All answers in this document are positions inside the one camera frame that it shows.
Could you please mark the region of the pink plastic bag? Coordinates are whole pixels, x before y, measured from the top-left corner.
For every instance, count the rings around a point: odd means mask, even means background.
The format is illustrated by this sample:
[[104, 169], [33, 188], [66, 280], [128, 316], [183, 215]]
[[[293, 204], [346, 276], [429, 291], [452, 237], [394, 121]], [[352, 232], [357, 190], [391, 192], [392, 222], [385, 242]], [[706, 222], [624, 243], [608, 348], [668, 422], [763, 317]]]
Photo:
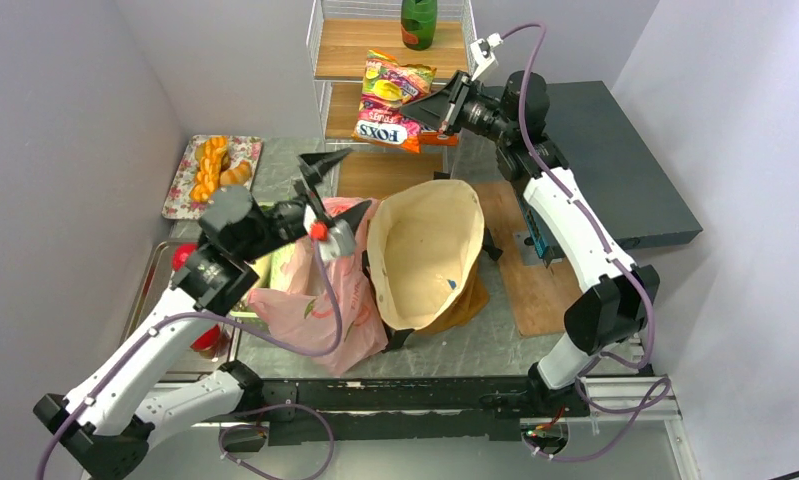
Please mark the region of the pink plastic bag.
[[371, 200], [364, 221], [355, 234], [352, 256], [325, 262], [330, 285], [339, 303], [341, 328], [336, 328], [334, 309], [314, 257], [311, 241], [296, 244], [299, 271], [290, 292], [253, 288], [246, 296], [248, 309], [264, 321], [273, 338], [298, 350], [323, 351], [335, 341], [331, 353], [313, 361], [339, 376], [360, 361], [381, 352], [388, 343], [370, 280], [364, 272], [363, 252], [369, 224], [380, 202], [376, 199], [333, 197], [324, 201], [330, 214], [340, 213], [363, 200]]

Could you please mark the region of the Foxs fruits candy bag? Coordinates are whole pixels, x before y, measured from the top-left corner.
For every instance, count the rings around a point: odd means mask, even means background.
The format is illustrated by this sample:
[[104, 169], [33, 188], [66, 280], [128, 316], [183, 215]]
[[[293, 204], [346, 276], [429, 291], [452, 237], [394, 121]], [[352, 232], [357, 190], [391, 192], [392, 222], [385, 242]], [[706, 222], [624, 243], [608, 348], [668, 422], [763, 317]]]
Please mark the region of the Foxs fruits candy bag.
[[427, 65], [400, 64], [386, 53], [369, 50], [352, 138], [418, 154], [422, 126], [403, 116], [400, 108], [428, 95], [436, 72]]

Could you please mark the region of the green romaine lettuce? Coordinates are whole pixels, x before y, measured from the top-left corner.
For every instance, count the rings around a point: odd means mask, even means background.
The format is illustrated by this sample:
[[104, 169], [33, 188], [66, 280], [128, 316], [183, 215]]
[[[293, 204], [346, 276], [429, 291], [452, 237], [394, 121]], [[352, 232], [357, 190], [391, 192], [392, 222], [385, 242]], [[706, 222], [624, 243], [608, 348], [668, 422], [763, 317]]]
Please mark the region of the green romaine lettuce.
[[299, 271], [296, 247], [296, 244], [288, 244], [271, 254], [269, 288], [279, 291], [291, 291]]

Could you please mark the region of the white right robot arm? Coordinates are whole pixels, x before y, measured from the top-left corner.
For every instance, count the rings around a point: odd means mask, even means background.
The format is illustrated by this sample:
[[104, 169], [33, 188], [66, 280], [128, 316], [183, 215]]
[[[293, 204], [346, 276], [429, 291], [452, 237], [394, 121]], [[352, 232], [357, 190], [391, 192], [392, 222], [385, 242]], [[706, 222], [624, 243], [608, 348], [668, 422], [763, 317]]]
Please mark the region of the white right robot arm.
[[458, 71], [443, 88], [400, 109], [440, 133], [468, 130], [492, 141], [500, 173], [523, 211], [541, 220], [570, 261], [581, 295], [564, 314], [564, 334], [529, 374], [533, 389], [544, 393], [570, 387], [635, 334], [653, 342], [659, 286], [655, 269], [638, 266], [589, 206], [545, 131], [549, 108], [545, 80], [524, 70], [512, 74], [496, 96]]

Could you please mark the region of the orange snack bag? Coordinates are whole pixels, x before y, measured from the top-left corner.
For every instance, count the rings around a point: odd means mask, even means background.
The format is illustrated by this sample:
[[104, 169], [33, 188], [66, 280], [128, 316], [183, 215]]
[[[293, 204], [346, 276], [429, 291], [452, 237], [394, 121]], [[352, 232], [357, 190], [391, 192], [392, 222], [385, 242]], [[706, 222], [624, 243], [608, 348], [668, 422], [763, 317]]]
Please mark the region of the orange snack bag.
[[458, 135], [445, 134], [432, 130], [421, 130], [418, 139], [422, 146], [455, 147], [459, 144]]

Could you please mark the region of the orange ruffled food piece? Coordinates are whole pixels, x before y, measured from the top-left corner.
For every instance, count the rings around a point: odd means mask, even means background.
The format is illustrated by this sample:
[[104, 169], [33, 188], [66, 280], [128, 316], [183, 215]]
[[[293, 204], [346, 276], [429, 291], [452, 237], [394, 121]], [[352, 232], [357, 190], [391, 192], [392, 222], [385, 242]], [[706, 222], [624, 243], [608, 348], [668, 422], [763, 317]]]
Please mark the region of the orange ruffled food piece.
[[194, 176], [194, 185], [190, 191], [190, 199], [195, 203], [206, 203], [219, 188], [219, 177], [222, 171], [230, 166], [228, 138], [212, 136], [198, 145], [194, 152], [198, 170]]

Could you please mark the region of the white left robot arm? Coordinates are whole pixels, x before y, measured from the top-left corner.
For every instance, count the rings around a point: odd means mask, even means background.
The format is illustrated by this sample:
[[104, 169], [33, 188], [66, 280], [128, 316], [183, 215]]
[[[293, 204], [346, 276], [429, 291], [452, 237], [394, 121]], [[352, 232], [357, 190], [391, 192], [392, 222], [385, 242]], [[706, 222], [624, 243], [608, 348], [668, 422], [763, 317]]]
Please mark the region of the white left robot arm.
[[239, 361], [165, 394], [152, 390], [196, 340], [230, 322], [257, 282], [254, 261], [301, 239], [311, 241], [319, 267], [353, 254], [368, 203], [334, 216], [317, 191], [346, 156], [343, 149], [301, 155], [295, 196], [268, 207], [243, 186], [219, 188], [200, 218], [197, 248], [146, 319], [84, 382], [36, 403], [51, 433], [47, 450], [62, 446], [94, 479], [123, 479], [152, 448], [197, 423], [270, 411], [263, 380]]

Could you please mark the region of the brown paper grocery bag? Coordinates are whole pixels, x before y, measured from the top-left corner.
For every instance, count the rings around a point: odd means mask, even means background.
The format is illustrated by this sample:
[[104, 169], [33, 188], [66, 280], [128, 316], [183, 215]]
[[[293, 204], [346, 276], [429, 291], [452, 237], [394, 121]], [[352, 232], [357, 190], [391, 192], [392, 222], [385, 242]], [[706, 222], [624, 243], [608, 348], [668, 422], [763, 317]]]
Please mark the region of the brown paper grocery bag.
[[467, 325], [488, 303], [478, 259], [498, 260], [476, 190], [430, 180], [385, 198], [368, 223], [365, 272], [387, 334], [387, 350], [413, 334]]

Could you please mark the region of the red tomato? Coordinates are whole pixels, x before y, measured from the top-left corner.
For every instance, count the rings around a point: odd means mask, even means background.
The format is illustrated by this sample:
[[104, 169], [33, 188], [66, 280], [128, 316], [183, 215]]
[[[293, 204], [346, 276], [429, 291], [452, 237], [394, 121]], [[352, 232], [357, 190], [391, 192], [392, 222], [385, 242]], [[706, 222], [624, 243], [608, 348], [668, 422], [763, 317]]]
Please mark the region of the red tomato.
[[179, 270], [184, 266], [190, 255], [197, 249], [195, 243], [185, 243], [178, 246], [171, 257], [171, 269], [173, 272]]

